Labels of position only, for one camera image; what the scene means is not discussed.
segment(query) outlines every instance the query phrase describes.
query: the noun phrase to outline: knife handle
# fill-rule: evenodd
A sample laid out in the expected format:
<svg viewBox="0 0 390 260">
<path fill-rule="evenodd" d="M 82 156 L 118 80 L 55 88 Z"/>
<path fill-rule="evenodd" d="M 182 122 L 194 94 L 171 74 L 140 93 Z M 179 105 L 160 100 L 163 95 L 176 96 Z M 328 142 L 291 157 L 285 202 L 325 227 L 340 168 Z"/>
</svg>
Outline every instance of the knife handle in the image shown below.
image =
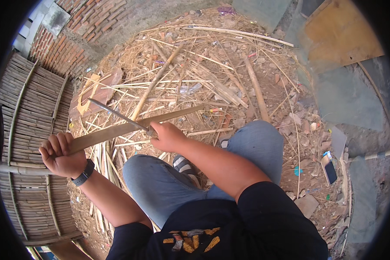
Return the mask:
<svg viewBox="0 0 390 260">
<path fill-rule="evenodd" d="M 148 136 L 150 136 L 151 138 L 159 139 L 158 133 L 157 133 L 156 130 L 153 129 L 153 127 L 151 127 L 151 126 L 149 126 L 149 131 L 146 132 L 146 134 L 147 134 Z"/>
</svg>

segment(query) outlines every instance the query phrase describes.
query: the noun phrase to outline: watch strap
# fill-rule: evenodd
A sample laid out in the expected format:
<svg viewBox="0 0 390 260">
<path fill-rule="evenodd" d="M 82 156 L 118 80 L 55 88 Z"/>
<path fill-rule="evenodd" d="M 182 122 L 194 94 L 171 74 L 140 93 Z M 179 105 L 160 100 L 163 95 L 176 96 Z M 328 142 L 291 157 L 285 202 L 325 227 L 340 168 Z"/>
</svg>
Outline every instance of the watch strap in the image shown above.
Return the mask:
<svg viewBox="0 0 390 260">
<path fill-rule="evenodd" d="M 75 180 L 71 178 L 73 184 L 80 186 L 82 185 L 88 178 L 91 176 L 91 174 L 94 171 L 94 162 L 91 159 L 87 159 L 87 165 L 85 166 L 85 170 L 82 172 L 78 178 Z"/>
</svg>

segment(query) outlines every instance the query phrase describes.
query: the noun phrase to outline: jeans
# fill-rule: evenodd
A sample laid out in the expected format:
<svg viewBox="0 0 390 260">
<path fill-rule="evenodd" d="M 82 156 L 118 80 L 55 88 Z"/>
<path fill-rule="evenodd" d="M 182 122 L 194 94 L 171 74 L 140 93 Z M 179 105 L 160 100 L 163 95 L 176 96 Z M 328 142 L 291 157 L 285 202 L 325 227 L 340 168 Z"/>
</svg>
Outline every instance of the jeans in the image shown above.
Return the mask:
<svg viewBox="0 0 390 260">
<path fill-rule="evenodd" d="M 279 184 L 283 138 L 270 123 L 258 120 L 240 128 L 228 140 L 227 151 L 248 159 Z M 160 228 L 173 211 L 189 201 L 234 200 L 215 185 L 209 190 L 198 189 L 187 174 L 153 156 L 134 155 L 124 164 L 123 176 L 137 204 Z"/>
</svg>

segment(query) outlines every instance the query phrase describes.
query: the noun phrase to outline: hand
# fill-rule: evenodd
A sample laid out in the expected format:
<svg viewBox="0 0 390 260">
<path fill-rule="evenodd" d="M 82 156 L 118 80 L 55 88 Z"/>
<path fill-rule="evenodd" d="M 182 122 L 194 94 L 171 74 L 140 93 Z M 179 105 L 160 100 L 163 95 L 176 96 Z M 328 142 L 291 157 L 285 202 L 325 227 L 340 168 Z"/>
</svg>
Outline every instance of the hand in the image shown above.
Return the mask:
<svg viewBox="0 0 390 260">
<path fill-rule="evenodd" d="M 189 140 L 181 130 L 171 123 L 158 123 L 152 121 L 150 122 L 150 125 L 156 130 L 159 136 L 159 139 L 151 139 L 152 145 L 164 152 L 179 152 L 180 147 L 185 145 Z"/>
<path fill-rule="evenodd" d="M 71 133 L 59 132 L 52 134 L 48 140 L 42 142 L 39 152 L 42 154 L 43 163 L 56 175 L 78 178 L 87 165 L 85 151 L 70 154 L 73 136 Z"/>
</svg>

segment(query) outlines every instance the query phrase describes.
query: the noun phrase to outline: printed graphic on shirt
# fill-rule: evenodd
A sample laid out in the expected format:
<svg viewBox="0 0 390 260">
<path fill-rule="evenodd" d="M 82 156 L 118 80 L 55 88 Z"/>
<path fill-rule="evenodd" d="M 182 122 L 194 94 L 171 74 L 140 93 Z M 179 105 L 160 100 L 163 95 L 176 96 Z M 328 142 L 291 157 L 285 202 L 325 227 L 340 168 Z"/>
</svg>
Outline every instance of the printed graphic on shirt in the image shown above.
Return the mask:
<svg viewBox="0 0 390 260">
<path fill-rule="evenodd" d="M 200 236 L 203 234 L 212 236 L 215 232 L 217 232 L 220 227 L 216 227 L 213 229 L 193 229 L 191 231 L 171 231 L 169 233 L 172 234 L 173 238 L 163 239 L 164 244 L 172 244 L 175 243 L 172 247 L 172 251 L 179 251 L 183 247 L 188 253 L 192 253 L 199 246 Z M 204 253 L 211 250 L 216 244 L 219 243 L 219 236 L 214 237 L 209 243 L 208 247 L 205 248 Z"/>
</svg>

